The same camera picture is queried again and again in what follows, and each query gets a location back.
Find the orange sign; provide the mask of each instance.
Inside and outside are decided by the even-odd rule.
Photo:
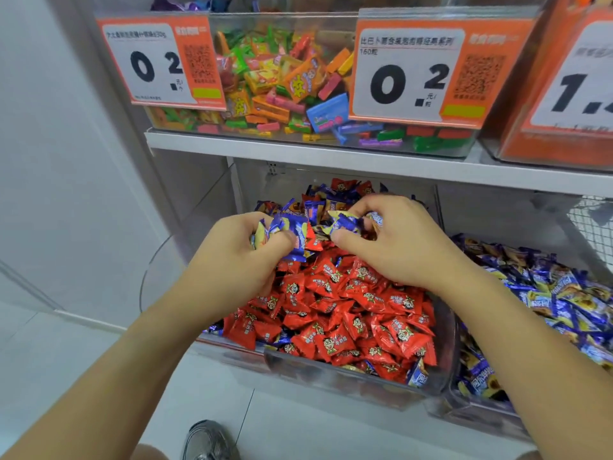
[[[550,77],[522,131],[613,137],[612,38],[613,10],[588,11],[563,54],[544,66]]]
[[[135,105],[226,110],[208,18],[98,19]]]
[[[349,117],[480,129],[535,22],[359,19]]]

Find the shelf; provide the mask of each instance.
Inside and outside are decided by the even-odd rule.
[[[321,166],[360,172],[421,177],[572,195],[613,197],[613,176],[587,171],[504,164],[476,143],[464,159],[378,153],[322,145],[293,145],[264,140],[178,134],[150,129],[151,149]]]

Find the floor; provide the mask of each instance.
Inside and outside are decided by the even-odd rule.
[[[48,313],[0,303],[0,455],[118,339]],[[428,417],[232,369],[188,352],[143,434],[171,460],[190,425],[227,426],[241,457],[497,459],[531,449]]]

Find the white label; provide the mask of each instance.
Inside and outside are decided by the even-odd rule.
[[[196,104],[168,24],[106,24],[102,31],[136,102]]]
[[[530,123],[613,132],[613,21],[581,32]]]
[[[441,122],[464,37],[462,29],[364,29],[353,114]]]

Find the shoe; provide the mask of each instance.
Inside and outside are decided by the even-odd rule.
[[[234,442],[219,423],[205,419],[189,429],[182,460],[240,460]]]

